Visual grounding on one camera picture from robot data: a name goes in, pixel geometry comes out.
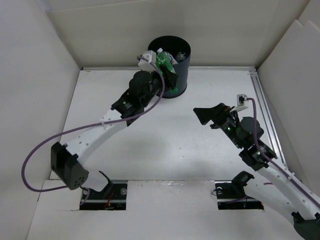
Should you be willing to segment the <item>clear bottle orange blue label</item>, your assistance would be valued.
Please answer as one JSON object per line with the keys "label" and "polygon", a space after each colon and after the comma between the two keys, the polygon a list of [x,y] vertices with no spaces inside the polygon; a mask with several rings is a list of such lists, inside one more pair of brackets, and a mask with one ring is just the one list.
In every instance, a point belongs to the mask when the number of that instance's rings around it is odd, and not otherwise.
{"label": "clear bottle orange blue label", "polygon": [[166,56],[166,58],[169,59],[172,65],[175,65],[178,63],[169,52],[164,51],[161,47],[156,52],[157,52],[157,57],[164,58]]}

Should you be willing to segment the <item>clear bottle blue green label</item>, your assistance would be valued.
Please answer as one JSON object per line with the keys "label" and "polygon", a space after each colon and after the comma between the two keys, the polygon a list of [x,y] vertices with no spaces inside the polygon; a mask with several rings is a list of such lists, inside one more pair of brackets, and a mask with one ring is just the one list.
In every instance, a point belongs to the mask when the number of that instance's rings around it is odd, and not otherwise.
{"label": "clear bottle blue green label", "polygon": [[185,52],[178,52],[174,59],[179,64],[179,63],[182,63],[183,61],[185,61],[187,59],[187,55],[186,55]]}

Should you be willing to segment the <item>green plastic bottle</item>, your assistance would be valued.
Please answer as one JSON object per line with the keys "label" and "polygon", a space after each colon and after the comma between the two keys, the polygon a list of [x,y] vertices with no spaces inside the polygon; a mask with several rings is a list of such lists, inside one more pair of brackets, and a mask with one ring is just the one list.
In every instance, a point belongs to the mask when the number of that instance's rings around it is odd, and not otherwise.
{"label": "green plastic bottle", "polygon": [[168,53],[159,48],[156,55],[156,66],[160,69],[161,74],[164,78],[165,87],[173,94],[178,91],[177,81],[178,74],[176,73],[171,58]]}

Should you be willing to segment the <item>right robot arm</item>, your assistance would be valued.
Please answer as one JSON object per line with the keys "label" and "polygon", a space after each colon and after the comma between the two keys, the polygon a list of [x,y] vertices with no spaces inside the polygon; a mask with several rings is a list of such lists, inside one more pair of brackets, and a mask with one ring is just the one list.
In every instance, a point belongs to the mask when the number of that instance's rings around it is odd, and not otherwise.
{"label": "right robot arm", "polygon": [[305,186],[283,163],[277,163],[276,153],[260,137],[264,130],[257,117],[239,118],[235,107],[220,103],[211,108],[194,108],[202,125],[212,122],[211,129],[220,129],[240,149],[241,160],[271,186],[259,183],[242,171],[233,178],[231,191],[237,197],[245,194],[255,198],[286,218],[305,240],[320,238],[320,198]]}

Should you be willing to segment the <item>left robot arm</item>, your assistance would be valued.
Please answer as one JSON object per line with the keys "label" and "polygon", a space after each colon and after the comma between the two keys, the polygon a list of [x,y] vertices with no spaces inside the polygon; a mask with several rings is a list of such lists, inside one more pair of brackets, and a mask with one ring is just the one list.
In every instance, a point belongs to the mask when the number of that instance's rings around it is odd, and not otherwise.
{"label": "left robot arm", "polygon": [[146,114],[150,110],[148,104],[156,94],[175,89],[177,80],[176,71],[164,63],[155,67],[153,72],[136,72],[129,81],[128,89],[111,105],[99,123],[65,144],[56,142],[51,146],[52,171],[70,190],[91,188],[98,197],[107,198],[112,191],[111,185],[100,173],[85,169],[86,162],[108,139]]}

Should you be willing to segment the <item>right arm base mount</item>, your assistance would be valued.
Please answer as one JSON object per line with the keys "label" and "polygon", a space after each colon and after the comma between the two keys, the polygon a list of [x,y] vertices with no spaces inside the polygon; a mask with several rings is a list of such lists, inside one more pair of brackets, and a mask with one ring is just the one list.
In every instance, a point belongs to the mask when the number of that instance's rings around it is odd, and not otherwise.
{"label": "right arm base mount", "polygon": [[218,210],[264,210],[261,201],[246,195],[244,187],[254,176],[241,171],[231,180],[215,180],[211,192],[216,197]]}

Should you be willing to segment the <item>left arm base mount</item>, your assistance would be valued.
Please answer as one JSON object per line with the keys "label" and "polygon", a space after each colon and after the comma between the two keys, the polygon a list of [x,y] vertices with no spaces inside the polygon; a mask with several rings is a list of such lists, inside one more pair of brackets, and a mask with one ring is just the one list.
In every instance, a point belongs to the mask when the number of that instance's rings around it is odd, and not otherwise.
{"label": "left arm base mount", "polygon": [[81,188],[79,203],[81,211],[125,211],[127,207],[127,180],[111,180],[104,172],[99,173],[107,180],[102,191]]}

